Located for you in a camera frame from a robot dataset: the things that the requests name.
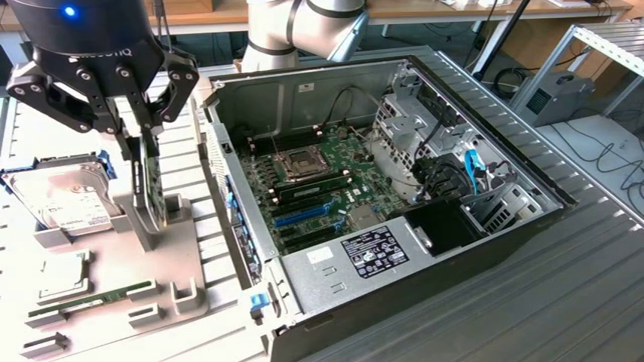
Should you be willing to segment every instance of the barcode sticker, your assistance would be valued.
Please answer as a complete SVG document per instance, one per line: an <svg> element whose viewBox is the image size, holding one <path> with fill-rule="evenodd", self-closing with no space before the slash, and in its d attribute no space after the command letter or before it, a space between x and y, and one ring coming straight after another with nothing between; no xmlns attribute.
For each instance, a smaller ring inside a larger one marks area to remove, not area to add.
<svg viewBox="0 0 644 362"><path fill-rule="evenodd" d="M58 226L79 230L110 223L110 214L95 192L62 192L47 203L47 211Z"/></svg>

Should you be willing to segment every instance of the hard disk drive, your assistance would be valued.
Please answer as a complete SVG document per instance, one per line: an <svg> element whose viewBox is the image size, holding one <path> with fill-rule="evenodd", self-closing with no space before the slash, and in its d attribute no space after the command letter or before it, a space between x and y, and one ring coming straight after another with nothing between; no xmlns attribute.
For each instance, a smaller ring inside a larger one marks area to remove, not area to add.
<svg viewBox="0 0 644 362"><path fill-rule="evenodd" d="M123 214L108 196L115 177L110 158L82 155L34 160L27 167L3 170L2 175L7 191L43 229L62 228L70 236L80 236L110 230L110 218Z"/></svg>

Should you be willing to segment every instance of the white sticker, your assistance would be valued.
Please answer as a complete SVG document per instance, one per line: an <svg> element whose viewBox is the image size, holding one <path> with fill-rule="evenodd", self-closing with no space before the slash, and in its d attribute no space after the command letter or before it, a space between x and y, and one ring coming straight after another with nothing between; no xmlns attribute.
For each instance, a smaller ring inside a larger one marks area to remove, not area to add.
<svg viewBox="0 0 644 362"><path fill-rule="evenodd" d="M95 192L66 192L47 203L58 226L67 231L110 223L110 214Z"/></svg>
<svg viewBox="0 0 644 362"><path fill-rule="evenodd" d="M355 202L354 196L351 196L350 190L344 192L344 195L347 195L347 198L350 199L350 202Z"/></svg>
<svg viewBox="0 0 644 362"><path fill-rule="evenodd" d="M314 250L306 254L310 257L311 264L316 264L323 262L327 259L334 257L334 253L331 252L330 247L324 247L322 249Z"/></svg>
<svg viewBox="0 0 644 362"><path fill-rule="evenodd" d="M294 197L295 198L299 198L300 196L304 196L304 195L308 195L308 194L314 194L315 192L320 191L320 188L319 187L314 187L312 189L308 189L308 190L304 190L304 191L300 191L300 192L296 192L294 194Z"/></svg>
<svg viewBox="0 0 644 362"><path fill-rule="evenodd" d="M300 93L315 91L315 83L300 84Z"/></svg>

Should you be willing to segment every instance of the blue pcie slot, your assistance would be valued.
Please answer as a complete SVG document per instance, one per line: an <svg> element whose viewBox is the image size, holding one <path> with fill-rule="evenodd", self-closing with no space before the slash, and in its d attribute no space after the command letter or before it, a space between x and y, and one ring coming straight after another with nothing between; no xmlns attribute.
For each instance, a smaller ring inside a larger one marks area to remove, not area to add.
<svg viewBox="0 0 644 362"><path fill-rule="evenodd" d="M282 226L292 225L314 217L326 216L330 214L330 211L331 211L331 203L324 204L323 206L315 207L314 209L308 209L307 211L302 211L300 213L292 216L287 216L287 217L282 217L280 219L276 219L274 221L274 225L276 228L280 228Z"/></svg>

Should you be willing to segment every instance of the product label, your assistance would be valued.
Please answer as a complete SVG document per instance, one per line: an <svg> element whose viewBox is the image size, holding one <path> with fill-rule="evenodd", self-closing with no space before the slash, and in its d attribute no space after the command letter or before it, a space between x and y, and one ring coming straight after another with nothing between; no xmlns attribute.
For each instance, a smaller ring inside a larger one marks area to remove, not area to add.
<svg viewBox="0 0 644 362"><path fill-rule="evenodd" d="M311 264L315 264L323 262L327 259L331 259L334 257L334 253L331 252L330 247L324 247L322 249L308 252L307 256L310 258Z"/></svg>
<svg viewBox="0 0 644 362"><path fill-rule="evenodd" d="M410 261L387 226L343 241L343 247L364 279Z"/></svg>
<svg viewBox="0 0 644 362"><path fill-rule="evenodd" d="M315 91L315 83L300 84L298 88L300 93Z"/></svg>
<svg viewBox="0 0 644 362"><path fill-rule="evenodd" d="M95 192L66 192L50 200L47 211L66 231L110 223L110 214Z"/></svg>

